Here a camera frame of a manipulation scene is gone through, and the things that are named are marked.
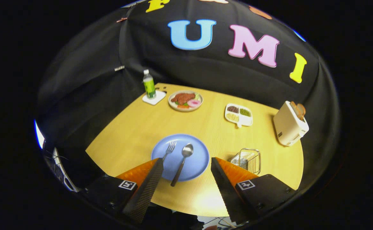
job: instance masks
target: spoon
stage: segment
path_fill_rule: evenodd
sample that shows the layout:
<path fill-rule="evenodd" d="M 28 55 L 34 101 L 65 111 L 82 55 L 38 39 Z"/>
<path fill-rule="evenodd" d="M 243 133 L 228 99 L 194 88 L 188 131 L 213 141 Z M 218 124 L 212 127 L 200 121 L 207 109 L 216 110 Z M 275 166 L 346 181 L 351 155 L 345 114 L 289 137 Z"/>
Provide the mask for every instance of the spoon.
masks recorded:
<path fill-rule="evenodd" d="M 185 159 L 188 156 L 191 156 L 193 152 L 194 152 L 194 147 L 192 147 L 191 143 L 185 145 L 185 147 L 182 149 L 182 155 L 184 156 L 184 160 L 182 161 L 181 165 L 179 166 L 178 171 L 174 176 L 174 179 L 172 179 L 172 182 L 171 182 L 172 187 L 175 186 L 175 184 L 178 181 L 179 176 L 181 175 L 181 171 L 182 171 L 182 168 L 184 167 Z"/>

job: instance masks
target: white toaster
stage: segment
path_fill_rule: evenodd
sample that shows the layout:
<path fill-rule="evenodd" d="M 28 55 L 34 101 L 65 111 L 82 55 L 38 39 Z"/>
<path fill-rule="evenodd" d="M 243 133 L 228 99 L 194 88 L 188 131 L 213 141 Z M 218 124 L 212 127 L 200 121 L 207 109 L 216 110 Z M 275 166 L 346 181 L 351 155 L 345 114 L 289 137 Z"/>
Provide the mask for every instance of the white toaster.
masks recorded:
<path fill-rule="evenodd" d="M 288 101 L 274 115 L 273 122 L 277 139 L 285 146 L 292 146 L 309 131 L 306 119 L 300 120 Z"/>

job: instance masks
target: water bottle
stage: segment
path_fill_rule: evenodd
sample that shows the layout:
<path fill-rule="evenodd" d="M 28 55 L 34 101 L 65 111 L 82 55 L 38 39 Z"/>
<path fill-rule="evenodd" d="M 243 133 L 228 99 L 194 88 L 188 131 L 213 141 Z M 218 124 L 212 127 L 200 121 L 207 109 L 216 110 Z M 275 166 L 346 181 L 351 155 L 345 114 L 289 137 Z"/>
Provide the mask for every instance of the water bottle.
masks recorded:
<path fill-rule="evenodd" d="M 144 78 L 142 79 L 145 87 L 145 92 L 147 93 L 147 98 L 155 98 L 156 94 L 156 87 L 154 85 L 153 76 L 151 76 L 148 70 L 144 70 Z"/>

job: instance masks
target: white coaster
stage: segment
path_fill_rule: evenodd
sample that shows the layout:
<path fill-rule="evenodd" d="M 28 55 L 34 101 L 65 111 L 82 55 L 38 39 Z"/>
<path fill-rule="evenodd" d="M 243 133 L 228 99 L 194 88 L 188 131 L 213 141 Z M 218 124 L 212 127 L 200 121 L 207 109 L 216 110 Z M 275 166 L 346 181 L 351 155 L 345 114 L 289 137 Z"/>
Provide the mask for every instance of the white coaster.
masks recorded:
<path fill-rule="evenodd" d="M 146 95 L 144 95 L 143 97 L 142 97 L 142 100 L 143 100 L 143 102 L 147 102 L 148 104 L 151 104 L 151 105 L 156 105 L 158 102 L 160 102 L 164 97 L 165 97 L 165 95 L 166 95 L 166 93 L 164 93 L 164 92 L 162 92 L 162 91 L 158 91 L 158 90 L 156 90 L 156 94 L 157 94 L 157 96 L 154 98 L 154 99 L 149 99 L 149 98 L 147 98 L 147 94 Z"/>

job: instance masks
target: yellow table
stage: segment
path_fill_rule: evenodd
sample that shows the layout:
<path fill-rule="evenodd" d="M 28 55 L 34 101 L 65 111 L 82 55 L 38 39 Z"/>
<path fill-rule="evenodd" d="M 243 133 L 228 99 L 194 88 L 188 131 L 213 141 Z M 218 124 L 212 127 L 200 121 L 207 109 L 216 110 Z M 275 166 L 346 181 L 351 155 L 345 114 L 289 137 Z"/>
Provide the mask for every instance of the yellow table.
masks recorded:
<path fill-rule="evenodd" d="M 158 83 L 168 93 L 155 106 L 142 96 L 125 108 L 87 148 L 87 154 L 110 176 L 117 176 L 151 160 L 154 146 L 172 134 L 190 134 L 208 148 L 210 157 L 229 159 L 242 148 L 259 149 L 261 172 L 272 174 L 293 189 L 298 189 L 303 174 L 303 150 L 300 141 L 284 147 L 277 141 L 273 116 L 277 109 L 222 93 L 197 88 Z M 168 96 L 178 90 L 193 90 L 204 102 L 192 112 L 179 112 L 168 104 Z M 237 128 L 226 121 L 228 103 L 252 111 L 253 125 Z M 229 216 L 209 165 L 199 177 L 178 182 L 175 187 L 161 178 L 151 202 L 172 210 L 210 217 Z"/>

